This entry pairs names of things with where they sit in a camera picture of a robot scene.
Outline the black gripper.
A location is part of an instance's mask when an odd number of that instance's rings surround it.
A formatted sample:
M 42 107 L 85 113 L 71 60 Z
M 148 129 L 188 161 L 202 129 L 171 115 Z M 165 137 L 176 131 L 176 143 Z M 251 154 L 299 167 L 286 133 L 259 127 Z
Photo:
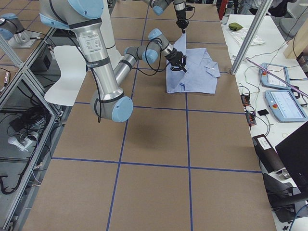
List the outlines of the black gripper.
M 181 29 L 182 33 L 186 33 L 186 28 L 189 24 L 189 22 L 186 19 L 186 10 L 182 9 L 182 10 L 175 10 L 176 13 L 176 17 L 177 17 L 177 21 L 176 24 L 177 26 Z
M 166 59 L 171 64 L 171 70 L 183 70 L 184 72 L 187 72 L 182 60 L 183 56 L 183 53 L 176 49 L 173 49 L 170 54 L 166 55 Z

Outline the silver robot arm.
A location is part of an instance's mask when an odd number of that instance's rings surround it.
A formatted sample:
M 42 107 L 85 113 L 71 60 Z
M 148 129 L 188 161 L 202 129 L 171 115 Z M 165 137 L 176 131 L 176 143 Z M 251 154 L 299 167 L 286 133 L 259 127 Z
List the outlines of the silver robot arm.
M 156 15 L 161 15 L 170 4 L 173 4 L 177 18 L 176 24 L 183 34 L 186 33 L 189 25 L 186 12 L 192 11 L 194 7 L 186 4 L 185 0 L 143 0 L 143 2 L 147 3 Z
M 120 84 L 138 60 L 151 64 L 164 55 L 173 71 L 185 70 L 186 56 L 157 28 L 150 32 L 146 46 L 128 47 L 116 66 L 112 66 L 104 39 L 113 35 L 113 30 L 110 27 L 106 32 L 101 31 L 102 15 L 109 14 L 102 0 L 41 0 L 39 6 L 43 24 L 75 34 L 78 51 L 95 80 L 97 90 L 91 105 L 98 119 L 114 122 L 129 119 L 133 102 L 125 96 Z

